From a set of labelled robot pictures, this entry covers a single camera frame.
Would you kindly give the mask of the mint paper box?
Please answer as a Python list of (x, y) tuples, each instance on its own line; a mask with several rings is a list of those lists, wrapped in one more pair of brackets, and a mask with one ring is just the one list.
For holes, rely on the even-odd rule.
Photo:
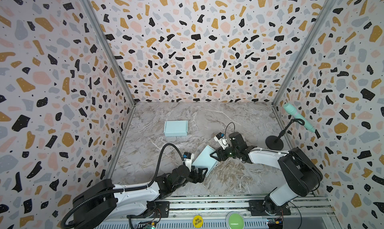
[(188, 135), (188, 121), (165, 121), (166, 137), (185, 137)]

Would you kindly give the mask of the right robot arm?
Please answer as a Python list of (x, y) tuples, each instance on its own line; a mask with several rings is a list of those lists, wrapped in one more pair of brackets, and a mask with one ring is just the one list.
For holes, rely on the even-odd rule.
[(231, 133), (229, 140), (225, 139), (225, 134), (218, 133), (214, 140), (221, 147), (211, 153), (210, 157), (218, 162), (233, 158), (243, 163), (263, 164), (282, 171), (284, 183), (259, 202), (257, 207), (260, 213), (271, 216), (282, 213), (289, 201), (315, 191), (323, 179), (320, 170), (299, 148), (276, 151), (248, 146), (239, 132)]

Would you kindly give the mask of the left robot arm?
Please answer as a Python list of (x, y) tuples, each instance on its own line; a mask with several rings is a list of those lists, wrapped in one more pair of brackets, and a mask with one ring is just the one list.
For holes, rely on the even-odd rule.
[(169, 197), (187, 183), (202, 183), (208, 168), (188, 168), (181, 165), (171, 173), (157, 176), (151, 186), (122, 186), (106, 179), (73, 199), (74, 229), (94, 229), (106, 219), (120, 216), (148, 217), (156, 209), (156, 202)]

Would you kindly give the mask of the yellow round sticker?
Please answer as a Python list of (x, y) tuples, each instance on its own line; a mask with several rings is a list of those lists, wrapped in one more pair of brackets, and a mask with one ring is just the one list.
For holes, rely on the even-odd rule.
[(196, 215), (194, 218), (193, 218), (193, 226), (194, 228), (201, 228), (204, 224), (204, 220), (202, 218), (202, 216), (200, 215)]

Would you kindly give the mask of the green round button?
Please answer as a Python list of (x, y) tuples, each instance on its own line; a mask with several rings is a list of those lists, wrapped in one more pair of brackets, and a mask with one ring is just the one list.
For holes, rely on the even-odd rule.
[(226, 216), (226, 225), (228, 229), (244, 229), (245, 221), (239, 213), (230, 212)]

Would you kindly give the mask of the mint green microphone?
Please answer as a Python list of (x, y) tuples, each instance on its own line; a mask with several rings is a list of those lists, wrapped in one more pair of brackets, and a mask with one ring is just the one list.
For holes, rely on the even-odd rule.
[(289, 114), (291, 115), (292, 117), (294, 117), (295, 119), (300, 119), (304, 122), (303, 126), (308, 130), (308, 131), (311, 131), (311, 132), (315, 132), (316, 129), (314, 126), (312, 126), (312, 124), (309, 123), (309, 121), (307, 119), (305, 119), (305, 117), (303, 117), (299, 111), (290, 103), (285, 103), (283, 105), (283, 108), (284, 110)]

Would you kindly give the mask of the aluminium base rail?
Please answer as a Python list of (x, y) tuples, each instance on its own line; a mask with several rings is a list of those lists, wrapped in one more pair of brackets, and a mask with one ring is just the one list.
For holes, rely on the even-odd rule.
[(153, 219), (131, 219), (120, 216), (99, 225), (100, 229), (196, 229), (193, 218), (202, 216), (200, 229), (226, 229), (226, 216), (239, 213), (246, 229), (267, 229), (273, 221), (284, 229), (339, 229), (339, 224), (330, 202), (325, 197), (298, 197), (288, 203), (282, 213), (274, 216), (260, 213), (259, 202), (263, 195), (170, 197), (162, 203), (161, 215)]

